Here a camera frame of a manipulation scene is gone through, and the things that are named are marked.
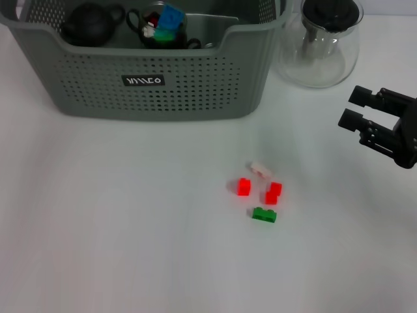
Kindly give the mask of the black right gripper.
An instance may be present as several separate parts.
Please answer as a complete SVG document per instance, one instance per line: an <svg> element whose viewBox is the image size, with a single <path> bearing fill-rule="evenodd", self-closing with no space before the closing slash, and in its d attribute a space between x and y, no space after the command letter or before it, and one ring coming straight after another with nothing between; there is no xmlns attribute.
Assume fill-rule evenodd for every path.
<svg viewBox="0 0 417 313"><path fill-rule="evenodd" d="M393 131L364 119L357 112L345 109L338 126L351 132L359 131L360 144L388 157L394 157L398 166L411 169L416 163L416 99L386 88L373 94L371 90L357 85L349 102L399 118Z"/></svg>

